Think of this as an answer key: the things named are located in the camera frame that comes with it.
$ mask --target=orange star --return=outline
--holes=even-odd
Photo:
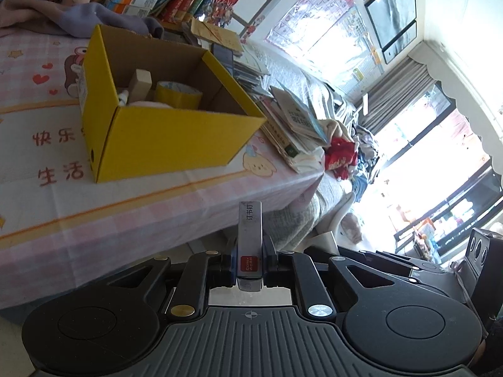
[[[18,50],[18,51],[11,51],[11,53],[8,55],[9,58],[17,58],[23,55],[23,51]]]

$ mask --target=red heart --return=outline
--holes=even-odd
[[[32,79],[37,85],[40,85],[41,83],[47,82],[50,78],[49,75],[42,76],[40,74],[37,74],[34,75]]]

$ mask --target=pink plaid tablecloth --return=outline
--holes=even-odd
[[[242,200],[284,208],[323,174],[295,173],[257,132],[226,167],[95,184],[74,91],[86,46],[29,31],[0,39],[0,308],[234,225]],[[250,154],[273,168],[254,171]]]

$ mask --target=curtain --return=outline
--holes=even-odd
[[[369,113],[360,115],[360,124],[377,134],[407,105],[432,89],[435,82],[426,65],[405,58],[369,91]]]

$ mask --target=tape roll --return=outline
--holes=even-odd
[[[159,81],[155,87],[154,100],[177,109],[195,110],[202,96],[200,91],[183,83]]]

